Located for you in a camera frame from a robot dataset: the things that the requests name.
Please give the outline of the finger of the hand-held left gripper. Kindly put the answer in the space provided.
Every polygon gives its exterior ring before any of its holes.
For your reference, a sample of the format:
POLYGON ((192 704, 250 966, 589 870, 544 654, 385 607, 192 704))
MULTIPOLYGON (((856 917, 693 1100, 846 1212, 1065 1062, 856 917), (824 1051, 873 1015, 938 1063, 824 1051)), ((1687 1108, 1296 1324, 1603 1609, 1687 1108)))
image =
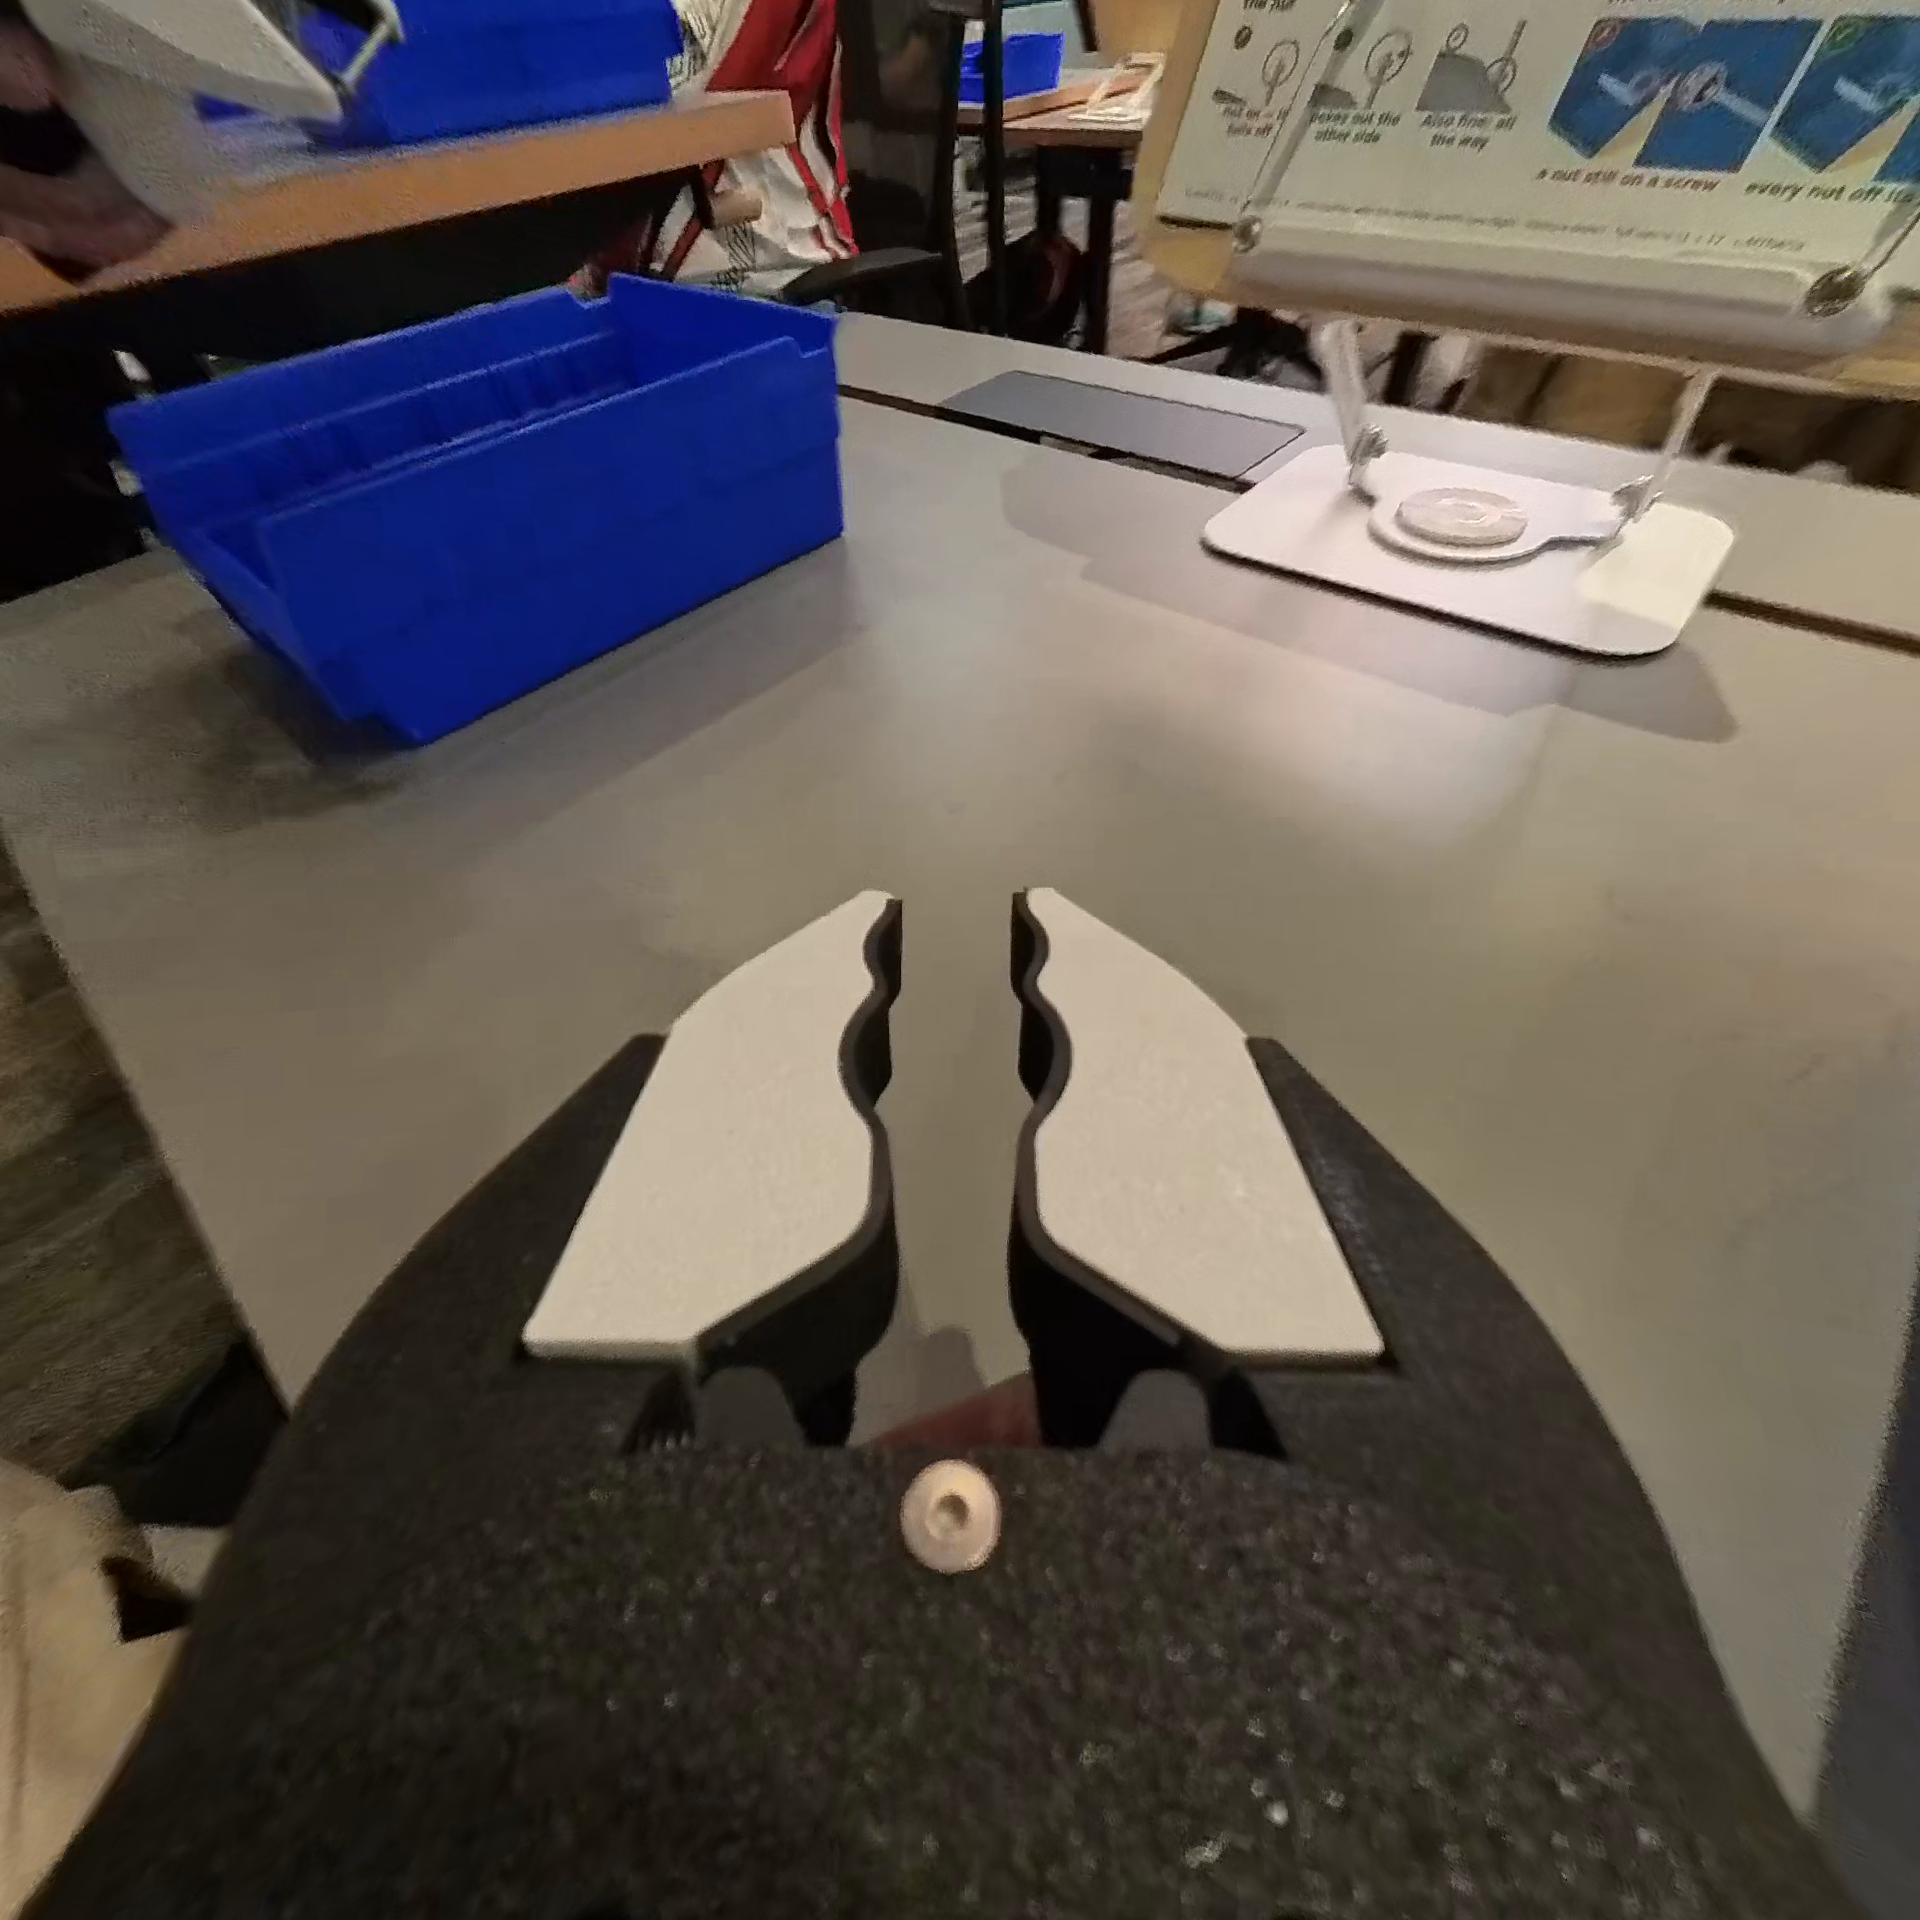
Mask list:
POLYGON ((200 104, 333 127, 374 59, 398 44, 390 1, 318 4, 362 34, 345 66, 306 51, 291 13, 253 1, 23 1, 48 46, 59 108, 105 169, 178 228, 221 189, 200 104))

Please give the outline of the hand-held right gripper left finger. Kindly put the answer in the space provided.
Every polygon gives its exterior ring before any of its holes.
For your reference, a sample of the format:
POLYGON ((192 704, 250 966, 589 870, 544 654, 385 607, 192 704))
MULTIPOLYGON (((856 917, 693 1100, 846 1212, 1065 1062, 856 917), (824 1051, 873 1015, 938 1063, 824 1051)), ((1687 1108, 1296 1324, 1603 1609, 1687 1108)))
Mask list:
POLYGON ((856 891, 673 1019, 521 1325, 531 1357, 690 1366, 852 1246, 882 1154, 846 1045, 888 1004, 897 923, 856 891))

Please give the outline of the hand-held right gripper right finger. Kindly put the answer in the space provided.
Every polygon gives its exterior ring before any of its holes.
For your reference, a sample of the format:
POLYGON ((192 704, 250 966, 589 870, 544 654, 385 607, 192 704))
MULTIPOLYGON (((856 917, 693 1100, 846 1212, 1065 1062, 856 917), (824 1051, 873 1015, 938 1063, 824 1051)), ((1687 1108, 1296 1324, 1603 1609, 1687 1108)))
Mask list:
POLYGON ((1186 972, 1049 886, 1013 896, 1019 1228, 1164 1344, 1376 1366, 1384 1333, 1254 1060, 1186 972))

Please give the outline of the blue plastic bin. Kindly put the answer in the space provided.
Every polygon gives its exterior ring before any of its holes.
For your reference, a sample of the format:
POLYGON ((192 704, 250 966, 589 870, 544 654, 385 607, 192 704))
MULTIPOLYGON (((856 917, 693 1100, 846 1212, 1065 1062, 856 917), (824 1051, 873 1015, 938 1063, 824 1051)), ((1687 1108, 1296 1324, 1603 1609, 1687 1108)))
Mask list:
POLYGON ((836 326, 614 275, 108 430, 228 618, 340 724, 420 748, 844 535, 836 326))

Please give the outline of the person's left hand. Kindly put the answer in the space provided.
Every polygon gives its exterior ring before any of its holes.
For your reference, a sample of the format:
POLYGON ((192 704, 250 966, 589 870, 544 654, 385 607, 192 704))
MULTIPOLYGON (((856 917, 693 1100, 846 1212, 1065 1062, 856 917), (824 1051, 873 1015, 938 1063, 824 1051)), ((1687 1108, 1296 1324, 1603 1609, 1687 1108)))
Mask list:
POLYGON ((149 253, 172 231, 119 179, 68 111, 53 51, 2 21, 2 231, 50 273, 82 284, 149 253))

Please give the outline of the large blue storage bin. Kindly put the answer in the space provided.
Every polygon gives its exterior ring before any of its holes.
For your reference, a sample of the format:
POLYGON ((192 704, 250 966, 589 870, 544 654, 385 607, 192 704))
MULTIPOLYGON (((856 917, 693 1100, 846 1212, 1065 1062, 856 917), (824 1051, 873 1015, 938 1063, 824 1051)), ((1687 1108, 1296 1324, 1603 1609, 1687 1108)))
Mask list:
POLYGON ((335 149, 420 146, 657 108, 684 30, 670 1, 396 1, 338 122, 335 149))

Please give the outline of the white tablet stand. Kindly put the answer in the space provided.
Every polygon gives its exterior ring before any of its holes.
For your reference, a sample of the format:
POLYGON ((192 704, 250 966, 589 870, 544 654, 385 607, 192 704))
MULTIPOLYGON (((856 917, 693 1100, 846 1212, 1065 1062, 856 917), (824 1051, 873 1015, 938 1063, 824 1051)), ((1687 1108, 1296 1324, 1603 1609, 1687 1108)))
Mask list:
POLYGON ((1841 261, 1709 261, 1703 252, 1283 236, 1245 211, 1228 284, 1314 316, 1337 444, 1292 456, 1204 529, 1204 545, 1410 611, 1592 659, 1668 652, 1734 548, 1729 523, 1665 501, 1720 371, 1835 361, 1893 317, 1915 204, 1841 261), (1664 357, 1684 388, 1644 475, 1573 484, 1391 448, 1364 395, 1358 321, 1458 307, 1549 344, 1664 357))

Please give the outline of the dark table hatch panel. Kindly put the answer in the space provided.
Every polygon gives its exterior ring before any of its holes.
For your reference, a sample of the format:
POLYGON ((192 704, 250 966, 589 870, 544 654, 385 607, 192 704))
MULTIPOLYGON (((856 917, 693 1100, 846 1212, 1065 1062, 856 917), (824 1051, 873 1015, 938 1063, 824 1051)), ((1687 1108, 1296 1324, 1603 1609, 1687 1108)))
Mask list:
POLYGON ((1023 369, 976 381, 940 405, 948 417, 1016 438, 1063 442, 1089 454, 1176 467, 1213 482, 1248 477, 1289 454, 1306 431, 1294 422, 1023 369))

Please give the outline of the distant blue bin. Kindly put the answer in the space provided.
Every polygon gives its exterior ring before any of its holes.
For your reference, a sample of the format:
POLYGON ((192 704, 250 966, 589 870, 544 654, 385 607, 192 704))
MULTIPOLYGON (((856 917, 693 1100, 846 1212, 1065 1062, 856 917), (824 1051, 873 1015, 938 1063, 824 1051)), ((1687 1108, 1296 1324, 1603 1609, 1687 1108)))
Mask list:
MULTIPOLYGON (((968 108, 987 104, 986 35, 965 39, 957 97, 968 108)), ((1063 77, 1065 34, 1062 30, 1028 30, 1003 34, 1000 42, 1000 97, 1003 104, 1025 102, 1054 94, 1063 77)))

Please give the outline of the distant wooden desk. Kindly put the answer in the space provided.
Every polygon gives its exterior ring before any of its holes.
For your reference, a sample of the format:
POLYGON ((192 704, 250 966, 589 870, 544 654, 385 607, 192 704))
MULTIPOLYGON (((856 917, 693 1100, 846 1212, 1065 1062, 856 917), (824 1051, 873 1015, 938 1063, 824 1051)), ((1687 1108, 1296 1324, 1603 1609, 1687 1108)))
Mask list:
POLYGON ((1003 102, 1000 126, 1009 147, 1132 153, 1156 94, 1158 80, 1149 73, 1081 67, 1051 89, 1003 102))

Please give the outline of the tan hanging cloth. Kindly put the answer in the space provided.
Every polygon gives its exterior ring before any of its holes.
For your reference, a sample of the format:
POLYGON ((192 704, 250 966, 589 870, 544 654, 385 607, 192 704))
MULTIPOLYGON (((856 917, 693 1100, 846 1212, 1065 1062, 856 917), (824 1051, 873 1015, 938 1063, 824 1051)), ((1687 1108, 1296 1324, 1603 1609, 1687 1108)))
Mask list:
MULTIPOLYGON (((1621 448, 1668 430, 1681 376, 1644 361, 1532 347, 1482 347, 1456 412, 1621 448)), ((1913 400, 1794 392, 1722 378, 1692 423, 1697 460, 1781 473, 1839 472, 1849 484, 1918 492, 1913 400)))

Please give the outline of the printed instruction sheet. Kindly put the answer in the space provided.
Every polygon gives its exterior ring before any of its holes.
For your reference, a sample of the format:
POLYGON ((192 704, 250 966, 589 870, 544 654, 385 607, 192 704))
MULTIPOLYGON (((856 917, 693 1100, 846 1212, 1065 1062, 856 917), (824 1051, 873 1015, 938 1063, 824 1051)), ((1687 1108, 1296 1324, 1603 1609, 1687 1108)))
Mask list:
POLYGON ((1156 211, 1835 266, 1915 204, 1915 4, 1216 4, 1156 211))

